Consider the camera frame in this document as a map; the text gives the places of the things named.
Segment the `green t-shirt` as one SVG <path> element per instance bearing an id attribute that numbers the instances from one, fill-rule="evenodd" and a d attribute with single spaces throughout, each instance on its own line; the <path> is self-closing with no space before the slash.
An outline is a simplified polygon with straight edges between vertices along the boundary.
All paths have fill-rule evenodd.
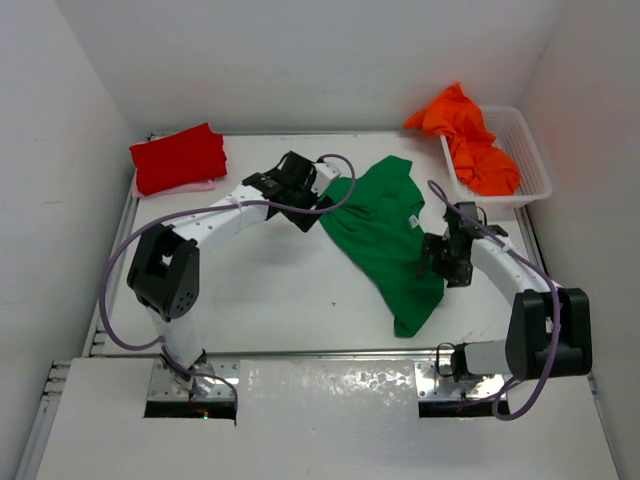
<path id="1" fill-rule="evenodd" d="M 355 182 L 341 178 L 326 194 L 345 204 L 320 223 L 330 239 L 376 286 L 399 338 L 412 338 L 441 302 L 444 280 L 418 275 L 424 231 L 423 195 L 410 177 L 412 162 L 388 156 Z"/>

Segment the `pink t-shirt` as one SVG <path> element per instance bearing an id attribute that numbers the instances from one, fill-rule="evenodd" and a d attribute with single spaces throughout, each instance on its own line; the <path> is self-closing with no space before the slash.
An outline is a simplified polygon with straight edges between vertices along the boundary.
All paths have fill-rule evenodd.
<path id="1" fill-rule="evenodd" d="M 175 195 L 175 194 L 183 194 L 183 193 L 196 193 L 196 192 L 214 190 L 215 186 L 216 186 L 216 182 L 214 180 L 207 180 L 204 182 L 184 184 L 181 186 L 177 186 L 177 187 L 169 188 L 159 192 L 155 192 L 149 195 L 145 195 L 139 191 L 139 189 L 137 188 L 137 180 L 134 180 L 131 196 L 133 198 L 149 198 L 149 197 Z"/>

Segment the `red t-shirt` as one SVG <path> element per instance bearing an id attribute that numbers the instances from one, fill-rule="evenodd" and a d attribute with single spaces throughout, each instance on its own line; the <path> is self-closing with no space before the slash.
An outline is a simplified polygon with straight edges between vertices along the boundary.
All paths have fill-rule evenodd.
<path id="1" fill-rule="evenodd" d="M 129 148 L 140 196 L 210 185 L 228 173 L 224 137 L 208 123 Z"/>

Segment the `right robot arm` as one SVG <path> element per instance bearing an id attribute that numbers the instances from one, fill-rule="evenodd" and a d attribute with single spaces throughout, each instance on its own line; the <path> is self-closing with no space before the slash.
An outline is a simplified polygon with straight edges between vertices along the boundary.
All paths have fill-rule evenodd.
<path id="1" fill-rule="evenodd" d="M 588 374 L 593 352 L 587 294 L 563 288 L 515 258 L 514 245 L 501 226 L 476 225 L 473 203 L 456 207 L 470 217 L 446 209 L 445 233 L 423 236 L 418 276 L 434 274 L 448 288 L 462 288 L 479 270 L 510 304 L 511 315 L 505 339 L 454 345 L 443 375 L 456 381 L 492 374 L 536 380 L 548 360 L 551 378 Z"/>

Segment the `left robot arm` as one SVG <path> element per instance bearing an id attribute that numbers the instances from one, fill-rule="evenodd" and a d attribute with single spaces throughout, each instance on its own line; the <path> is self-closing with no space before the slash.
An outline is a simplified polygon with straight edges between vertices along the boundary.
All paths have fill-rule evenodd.
<path id="1" fill-rule="evenodd" d="M 308 231 L 318 210 L 332 206 L 325 193 L 340 175 L 324 159 L 312 162 L 288 152 L 276 167 L 245 178 L 215 203 L 214 211 L 162 222 L 141 235 L 127 284 L 152 320 L 164 366 L 189 396 L 203 398 L 222 385 L 191 313 L 199 296 L 202 256 L 278 213 Z"/>

